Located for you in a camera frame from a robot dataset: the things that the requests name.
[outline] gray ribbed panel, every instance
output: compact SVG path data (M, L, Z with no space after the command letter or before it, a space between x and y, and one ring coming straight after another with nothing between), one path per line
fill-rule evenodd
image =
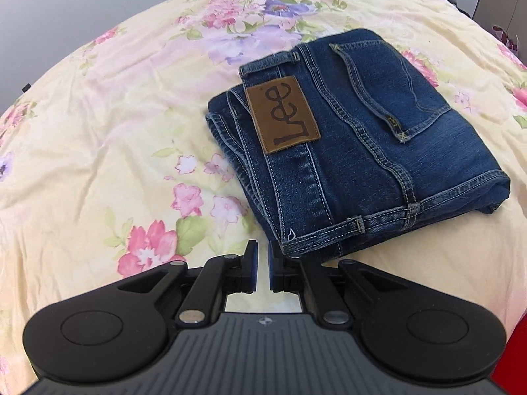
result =
M263 325L262 318L272 323ZM378 370L350 334L305 314L223 313L183 331L154 366L115 383L73 387L41 380L26 395L500 395L487 380L422 388Z

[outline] back pocket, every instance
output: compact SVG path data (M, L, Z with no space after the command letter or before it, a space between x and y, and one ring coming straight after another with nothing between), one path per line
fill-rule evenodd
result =
M360 101L400 142L411 140L450 110L426 78L384 40L330 46L346 64Z

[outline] jeans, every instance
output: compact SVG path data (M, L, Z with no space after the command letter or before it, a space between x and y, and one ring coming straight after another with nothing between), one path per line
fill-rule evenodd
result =
M372 31L299 44L240 76L209 102L207 124L285 255L330 260L472 210L491 214L509 196L507 174L472 126ZM287 76L320 136L268 154L246 90Z

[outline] pocket label tag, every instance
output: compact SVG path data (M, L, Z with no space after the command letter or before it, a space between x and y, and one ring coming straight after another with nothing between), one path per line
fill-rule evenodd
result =
M296 77L266 81L245 93L265 154L321 138Z

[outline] floral bedsheet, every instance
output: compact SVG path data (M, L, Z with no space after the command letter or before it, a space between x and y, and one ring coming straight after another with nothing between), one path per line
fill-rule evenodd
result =
M35 380L22 331L37 310L174 259L260 242L256 294L230 310L299 310L267 291L266 240L207 130L238 67L365 27L475 127L512 180L470 213L354 258L492 310L527 307L527 67L445 0L169 0L67 56L0 119L0 392Z

